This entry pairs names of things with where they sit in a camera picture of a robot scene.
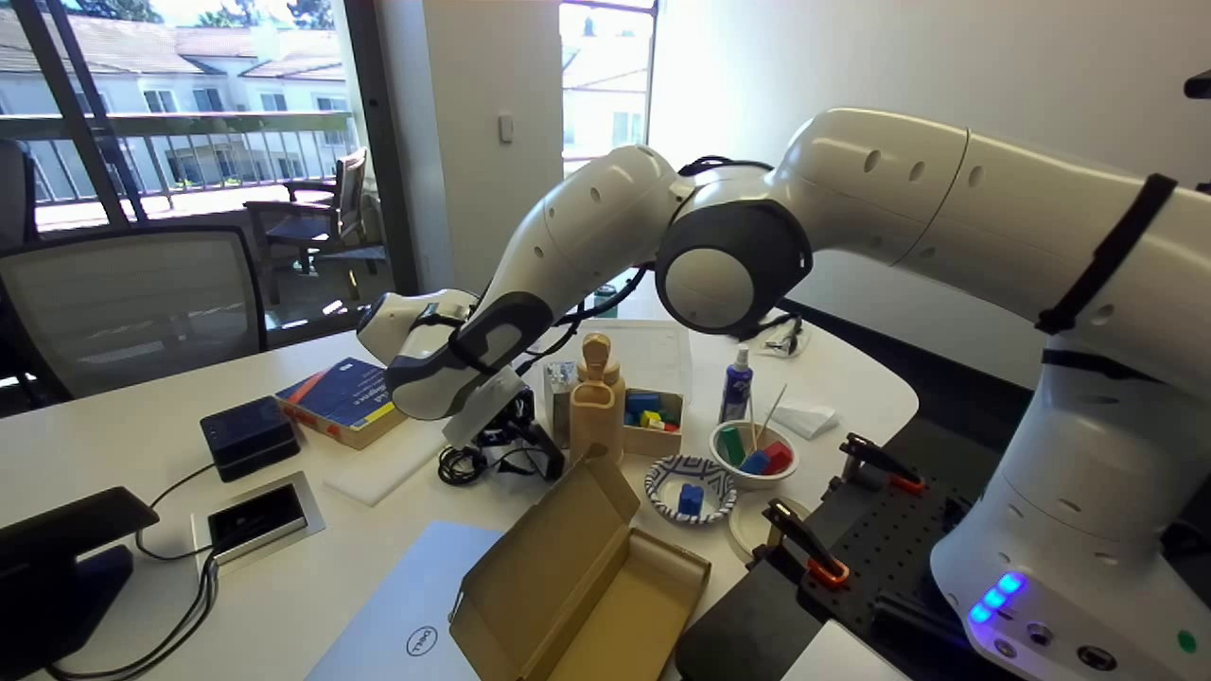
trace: white wall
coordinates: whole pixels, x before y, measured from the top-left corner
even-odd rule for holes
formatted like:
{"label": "white wall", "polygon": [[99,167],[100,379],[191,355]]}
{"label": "white wall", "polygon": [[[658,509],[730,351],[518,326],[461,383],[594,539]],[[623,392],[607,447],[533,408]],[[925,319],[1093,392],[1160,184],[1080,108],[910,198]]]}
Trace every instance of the white wall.
{"label": "white wall", "polygon": [[[880,106],[1113,171],[1211,180],[1203,0],[663,0],[652,141],[774,164],[829,106]],[[795,292],[1030,387],[1041,336],[993,305],[843,252]]]}
{"label": "white wall", "polygon": [[[418,287],[485,287],[530,203],[558,180],[553,0],[382,0]],[[509,114],[514,141],[494,141]]]}

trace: balcony railing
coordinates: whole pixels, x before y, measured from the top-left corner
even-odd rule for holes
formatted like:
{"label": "balcony railing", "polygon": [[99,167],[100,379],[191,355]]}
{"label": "balcony railing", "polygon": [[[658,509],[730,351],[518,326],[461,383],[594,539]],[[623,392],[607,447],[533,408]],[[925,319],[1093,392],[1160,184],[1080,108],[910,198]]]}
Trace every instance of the balcony railing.
{"label": "balcony railing", "polygon": [[[355,146],[353,114],[108,114],[105,164],[129,164],[144,200],[173,208],[190,198],[329,179],[334,160]],[[100,223],[91,179],[59,118],[4,114],[0,135],[20,141],[36,171],[36,225]]]}

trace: spray bottle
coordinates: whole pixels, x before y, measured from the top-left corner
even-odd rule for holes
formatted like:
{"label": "spray bottle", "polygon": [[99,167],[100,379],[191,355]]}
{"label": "spray bottle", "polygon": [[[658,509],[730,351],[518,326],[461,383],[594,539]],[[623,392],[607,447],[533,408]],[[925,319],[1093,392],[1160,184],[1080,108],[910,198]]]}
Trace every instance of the spray bottle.
{"label": "spray bottle", "polygon": [[722,418],[744,418],[747,417],[747,392],[752,392],[752,368],[747,368],[747,346],[741,344],[734,363],[727,368],[727,379],[722,379],[718,422]]}

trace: book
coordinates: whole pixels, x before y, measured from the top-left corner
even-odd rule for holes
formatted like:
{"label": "book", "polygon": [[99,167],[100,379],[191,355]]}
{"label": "book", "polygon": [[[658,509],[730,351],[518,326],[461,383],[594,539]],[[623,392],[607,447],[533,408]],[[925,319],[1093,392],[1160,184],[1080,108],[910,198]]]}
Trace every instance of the book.
{"label": "book", "polygon": [[388,399],[382,368],[355,355],[306,375],[303,383],[281,391],[274,399],[290,418],[355,450],[403,418]]}

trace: table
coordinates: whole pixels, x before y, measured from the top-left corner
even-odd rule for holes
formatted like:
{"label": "table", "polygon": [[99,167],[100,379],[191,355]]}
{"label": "table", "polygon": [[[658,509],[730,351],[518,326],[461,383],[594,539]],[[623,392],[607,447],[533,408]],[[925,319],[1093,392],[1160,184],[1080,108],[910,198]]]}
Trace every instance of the table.
{"label": "table", "polygon": [[[722,391],[722,368],[734,360],[734,341],[688,333],[688,351],[691,417],[686,428],[686,450],[703,450],[711,408]],[[138,500],[152,500],[168,480],[208,460],[197,428],[199,417],[263,396],[344,355],[365,360],[353,333],[0,418],[0,524],[108,483],[126,483]],[[784,488],[807,502],[812,502],[823,493],[823,480],[838,469],[836,442],[843,432],[861,432],[886,442],[916,411],[916,392],[896,375],[812,326],[802,333],[798,360],[752,351],[752,370],[758,403],[768,403],[778,387],[760,383],[760,375],[778,375],[792,392],[838,411],[838,428],[812,438],[808,456]],[[488,478],[474,488],[445,488],[433,478],[433,460],[395,483],[379,507],[326,488],[326,478],[340,469],[374,469],[388,464],[409,447],[433,447],[433,432],[440,422],[403,418],[365,450],[344,450],[308,435],[300,456],[273,469],[235,483],[218,483],[218,478],[208,473],[173,493],[158,507],[158,524],[152,524],[146,543],[190,547],[191,513],[208,513],[235,494],[290,473],[308,480],[321,528],[274,553],[221,568],[216,614],[152,677],[306,677],[316,653],[326,653],[428,520],[445,517],[505,528],[541,500],[546,483],[520,478]],[[628,480],[640,483],[645,464],[652,456],[623,456]],[[711,582],[698,614],[744,576],[722,524],[670,524],[645,502],[634,520],[711,560]],[[191,565],[162,568],[137,554],[137,576],[126,582],[108,616],[64,665],[108,668],[152,652],[186,614],[191,578]]]}

